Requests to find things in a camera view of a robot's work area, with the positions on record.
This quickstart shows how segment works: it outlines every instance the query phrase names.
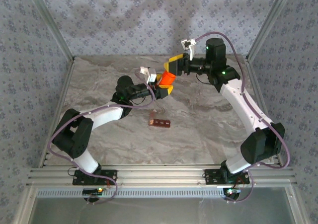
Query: marble floor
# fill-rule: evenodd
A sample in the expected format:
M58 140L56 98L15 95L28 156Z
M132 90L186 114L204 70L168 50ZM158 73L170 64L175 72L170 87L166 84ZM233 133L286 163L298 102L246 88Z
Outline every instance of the marble floor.
M107 103L120 76L130 75L134 83L140 83L135 68L152 67L159 73L167 60L166 56L76 58L61 116L69 108L87 110ZM234 56L228 56L228 65L239 71ZM205 75L199 78L207 82ZM88 146L93 157L101 164L174 164L221 163L234 156L247 135L231 105L195 75L178 76L173 85L169 97L94 130ZM246 86L254 97L249 78ZM153 110L156 117L169 119L171 127L148 126ZM46 159L46 165L66 164L51 154Z

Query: wall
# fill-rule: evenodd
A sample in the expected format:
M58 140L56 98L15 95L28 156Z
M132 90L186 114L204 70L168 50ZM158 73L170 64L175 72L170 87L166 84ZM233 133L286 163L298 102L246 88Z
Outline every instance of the wall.
M43 150L69 61L32 0L0 0L0 223Z
M247 54L274 0L44 0L76 56L176 54L184 38L228 35Z
M252 61L268 108L286 128L291 165L318 223L318 0L288 0Z

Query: black cable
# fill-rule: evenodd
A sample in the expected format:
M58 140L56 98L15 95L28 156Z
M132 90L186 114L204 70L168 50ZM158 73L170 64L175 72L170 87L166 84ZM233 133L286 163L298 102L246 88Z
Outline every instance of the black cable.
M144 99L143 99L140 103L135 103L135 102L133 102L133 101L131 101L131 102L134 103L135 105L140 105L141 103L144 102L145 99L146 99L146 97L144 97Z
M198 74L195 74L195 77L198 79L199 82L201 82L201 83L203 83L203 84L211 85L210 83L201 81L201 80L198 78Z
M76 168L76 167L70 167L70 168L68 169L68 175L74 177L74 175L71 175L71 174L70 174L70 169L71 169L71 168Z

